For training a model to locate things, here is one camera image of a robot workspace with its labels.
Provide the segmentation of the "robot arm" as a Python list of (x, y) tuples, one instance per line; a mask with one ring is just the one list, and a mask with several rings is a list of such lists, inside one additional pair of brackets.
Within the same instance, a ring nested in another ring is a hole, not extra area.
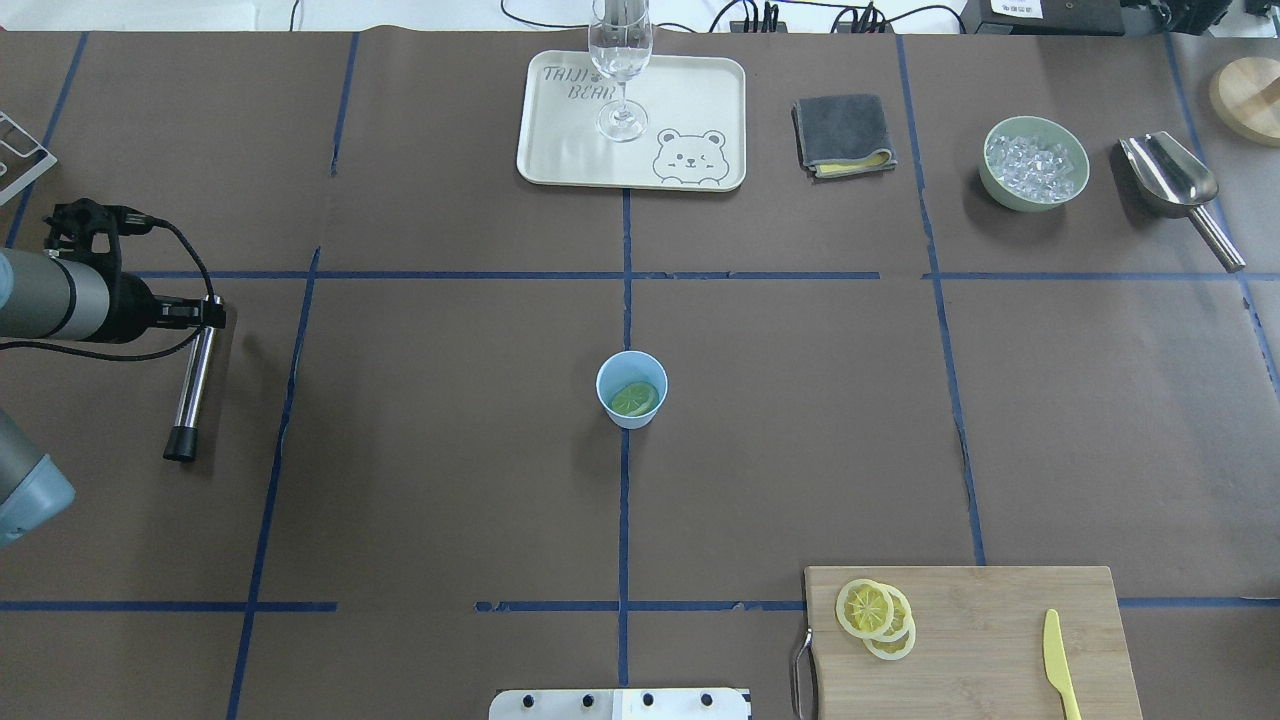
[[(178, 462), (197, 459), (198, 414), (212, 341), (227, 325), (227, 309), (218, 293), (210, 290), (201, 299), (155, 295), (110, 258), (92, 265), (5, 249), (1, 272), (1, 329), (9, 340), (120, 345), (151, 328), (195, 331), (164, 457)], [(3, 544), (20, 539), (76, 497), (51, 456), (8, 415), (1, 418), (1, 480)]]

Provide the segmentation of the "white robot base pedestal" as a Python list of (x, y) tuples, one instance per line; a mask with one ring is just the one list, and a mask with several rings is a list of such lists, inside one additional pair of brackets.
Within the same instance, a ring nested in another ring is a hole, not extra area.
[(489, 719), (751, 719), (750, 693), (728, 687), (509, 689)]

